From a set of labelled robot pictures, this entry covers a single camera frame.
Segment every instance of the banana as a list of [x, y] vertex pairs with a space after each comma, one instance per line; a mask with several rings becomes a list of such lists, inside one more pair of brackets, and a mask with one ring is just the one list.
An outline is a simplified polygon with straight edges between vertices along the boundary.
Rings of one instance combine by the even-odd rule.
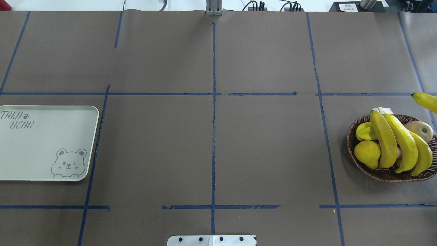
[[419, 135], [415, 134], [412, 131], [410, 131], [410, 134], [416, 142], [417, 152], [419, 153], [416, 166], [414, 168], [414, 171], [411, 172], [411, 176], [417, 176], [421, 172], [430, 168], [431, 164], [433, 163], [433, 152], [431, 151], [431, 148], [425, 142], [425, 140], [419, 137]]
[[408, 171], [413, 168], [417, 162], [418, 152], [416, 142], [411, 136], [409, 130], [402, 125], [396, 116], [391, 114], [383, 114], [383, 116], [393, 130], [396, 141], [398, 142], [402, 151], [401, 164], [398, 169], [395, 169], [395, 173]]
[[371, 111], [370, 122], [381, 147], [378, 169], [392, 167], [398, 156], [398, 145], [396, 144], [395, 135], [380, 112]]
[[364, 122], [357, 127], [356, 136], [358, 140], [377, 140], [378, 137], [375, 134], [375, 131], [371, 127], [372, 124], [370, 122]]
[[422, 107], [437, 114], [437, 98], [423, 92], [411, 94], [411, 97]]

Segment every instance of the power strip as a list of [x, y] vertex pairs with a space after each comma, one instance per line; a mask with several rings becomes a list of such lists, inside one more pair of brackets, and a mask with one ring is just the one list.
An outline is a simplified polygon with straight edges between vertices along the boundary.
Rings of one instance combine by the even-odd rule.
[[284, 12], [290, 12], [290, 8], [284, 8]]
[[254, 7], [248, 7], [247, 10], [253, 12]]

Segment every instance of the blue tape line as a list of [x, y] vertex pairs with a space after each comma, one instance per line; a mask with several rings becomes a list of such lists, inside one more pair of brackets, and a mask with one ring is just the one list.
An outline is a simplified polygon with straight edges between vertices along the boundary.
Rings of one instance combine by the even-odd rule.
[[122, 20], [122, 18], [123, 18], [123, 11], [120, 11], [120, 18], [118, 19], [117, 37], [115, 37], [115, 45], [114, 45], [115, 49], [118, 46], [118, 36], [120, 35], [120, 28], [121, 28], [121, 20]]
[[347, 205], [320, 205], [319, 208], [390, 208], [390, 207], [426, 207], [435, 208], [437, 204], [347, 204]]
[[[104, 96], [101, 92], [3, 92], [2, 95], [32, 96]], [[214, 93], [179, 93], [179, 92], [111, 92], [110, 96], [212, 96]]]
[[422, 90], [422, 92], [424, 92], [422, 80], [420, 79], [419, 72], [417, 71], [416, 62], [414, 61], [413, 54], [411, 53], [411, 49], [410, 49], [410, 46], [408, 44], [407, 36], [405, 35], [405, 30], [404, 30], [404, 25], [402, 24], [401, 14], [399, 12], [397, 14], [398, 14], [399, 25], [401, 26], [402, 36], [404, 37], [404, 41], [405, 41], [405, 44], [407, 46], [408, 54], [410, 56], [411, 63], [413, 64], [414, 72], [416, 73], [417, 80], [419, 81], [420, 89]]
[[216, 209], [277, 209], [280, 205], [216, 205]]
[[211, 209], [211, 205], [173, 205], [163, 206], [163, 209]]
[[[311, 44], [311, 53], [312, 53], [312, 62], [314, 65], [314, 74], [316, 76], [316, 81], [317, 81], [317, 91], [318, 91], [318, 95], [319, 95], [320, 112], [322, 113], [323, 131], [325, 132], [325, 142], [326, 142], [326, 146], [328, 147], [329, 166], [331, 168], [331, 180], [332, 180], [332, 187], [333, 187], [333, 191], [334, 191], [334, 200], [335, 200], [335, 204], [338, 205], [338, 195], [337, 195], [337, 186], [335, 184], [334, 166], [332, 165], [331, 148], [329, 146], [328, 129], [326, 127], [325, 112], [323, 110], [322, 92], [320, 89], [319, 75], [317, 74], [317, 69], [316, 69], [316, 53], [314, 52], [314, 43], [312, 40], [311, 24], [310, 24], [308, 12], [306, 13], [306, 20], [307, 20], [307, 24], [308, 24], [309, 42]], [[341, 245], [344, 246], [343, 225], [341, 223], [341, 215], [340, 215], [339, 208], [337, 208], [337, 221], [338, 221], [338, 230], [340, 233]]]
[[105, 93], [89, 92], [3, 92], [2, 95], [22, 96], [104, 96]]
[[0, 87], [0, 94], [3, 92], [4, 85], [6, 84], [7, 77], [9, 76], [9, 71], [10, 71], [10, 68], [12, 67], [12, 63], [14, 62], [15, 55], [17, 54], [18, 46], [20, 45], [21, 38], [23, 37], [24, 30], [26, 29], [26, 25], [27, 25], [27, 22], [29, 20], [29, 16], [30, 16], [30, 11], [28, 11], [26, 20], [24, 21], [23, 28], [21, 29], [20, 36], [18, 37], [14, 52], [12, 53], [12, 57], [10, 58], [9, 66], [7, 66], [6, 74], [4, 75], [3, 83]]
[[[79, 205], [0, 205], [0, 209], [84, 209], [85, 206]], [[109, 210], [109, 206], [89, 206], [88, 209]]]
[[316, 96], [411, 96], [411, 93], [318, 93]]
[[[414, 72], [416, 73], [417, 81], [419, 82], [420, 90], [422, 92], [425, 92], [425, 90], [423, 88], [423, 84], [422, 84], [422, 79], [420, 79], [420, 75], [419, 75], [419, 72], [417, 70], [416, 62], [414, 61], [414, 57], [413, 57], [413, 54], [411, 53], [411, 49], [410, 49], [410, 46], [409, 46], [409, 43], [408, 43], [407, 36], [405, 34], [405, 29], [404, 29], [404, 25], [402, 23], [401, 14], [399, 12], [398, 12], [398, 20], [399, 20], [399, 25], [401, 26], [402, 36], [404, 37], [405, 45], [407, 46], [408, 54], [409, 54], [410, 59], [411, 59], [411, 63], [413, 64]], [[436, 126], [436, 123], [435, 123], [434, 115], [429, 110], [428, 110], [428, 114], [430, 115], [431, 123], [432, 123], [432, 125], [434, 127], [434, 131], [437, 131], [437, 126]]]
[[211, 234], [215, 234], [215, 23], [212, 23], [212, 172], [211, 172]]
[[179, 92], [112, 92], [110, 96], [214, 96], [214, 93], [179, 93]]
[[100, 137], [101, 137], [101, 134], [102, 134], [103, 119], [105, 118], [106, 104], [108, 102], [109, 87], [110, 87], [110, 85], [108, 85], [108, 88], [106, 89], [105, 101], [103, 103], [103, 109], [102, 109], [102, 116], [100, 118], [99, 132], [97, 134], [97, 141], [96, 141], [96, 150], [94, 151], [93, 165], [91, 167], [90, 180], [89, 180], [89, 183], [88, 183], [87, 198], [85, 200], [85, 207], [83, 209], [83, 216], [82, 216], [82, 224], [80, 226], [79, 240], [77, 242], [78, 246], [80, 246], [82, 244], [83, 230], [85, 228], [85, 221], [87, 219], [87, 210], [88, 210], [88, 204], [90, 202], [90, 194], [91, 194], [91, 187], [93, 185], [94, 169], [96, 167], [97, 153], [98, 153], [98, 150], [99, 150]]
[[296, 96], [297, 93], [229, 93], [226, 96]]
[[[277, 209], [280, 205], [215, 205], [214, 209]], [[210, 205], [173, 205], [163, 209], [212, 209]]]

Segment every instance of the wicker basket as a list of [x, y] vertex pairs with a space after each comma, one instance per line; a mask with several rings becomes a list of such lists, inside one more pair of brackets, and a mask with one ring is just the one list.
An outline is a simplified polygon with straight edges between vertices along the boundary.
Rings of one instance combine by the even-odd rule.
[[[399, 119], [399, 121], [402, 124], [406, 124], [410, 121], [418, 120], [414, 117], [408, 116], [408, 115], [402, 115], [402, 114], [395, 114], [396, 118]], [[376, 179], [381, 182], [387, 182], [387, 183], [400, 183], [400, 182], [415, 182], [415, 181], [423, 181], [430, 179], [436, 175], [437, 172], [437, 137], [434, 134], [431, 141], [428, 142], [431, 151], [433, 152], [433, 163], [431, 164], [430, 168], [428, 168], [426, 171], [422, 172], [416, 177], [413, 177], [410, 175], [409, 172], [402, 172], [402, 173], [395, 173], [396, 166], [394, 165], [391, 168], [388, 169], [377, 169], [377, 170], [370, 170], [366, 167], [363, 163], [359, 162], [355, 156], [354, 156], [354, 148], [355, 146], [360, 143], [360, 141], [355, 136], [357, 127], [364, 123], [369, 122], [370, 116], [366, 115], [363, 117], [360, 117], [356, 119], [352, 125], [350, 126], [349, 130], [347, 131], [347, 137], [346, 137], [346, 146], [347, 146], [347, 152], [349, 153], [350, 158], [354, 162], [354, 164], [360, 169], [363, 173], [365, 173], [367, 176]]]

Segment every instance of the white tray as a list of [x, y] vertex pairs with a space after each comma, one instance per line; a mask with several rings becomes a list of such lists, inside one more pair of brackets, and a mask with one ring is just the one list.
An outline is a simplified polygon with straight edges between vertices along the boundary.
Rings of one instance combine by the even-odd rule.
[[82, 180], [98, 119], [94, 106], [0, 106], [0, 180]]

